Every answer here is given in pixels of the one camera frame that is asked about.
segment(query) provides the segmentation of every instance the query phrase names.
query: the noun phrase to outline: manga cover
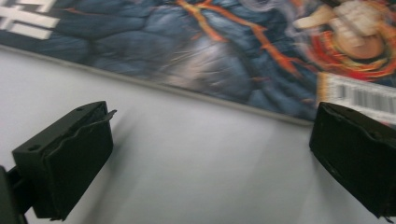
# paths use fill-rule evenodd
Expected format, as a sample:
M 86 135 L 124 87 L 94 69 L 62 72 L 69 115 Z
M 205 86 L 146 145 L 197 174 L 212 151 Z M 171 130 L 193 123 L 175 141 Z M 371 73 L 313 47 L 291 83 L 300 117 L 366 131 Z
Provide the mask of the manga cover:
M 319 101 L 396 123 L 382 0 L 0 0 L 0 44 L 297 119 Z

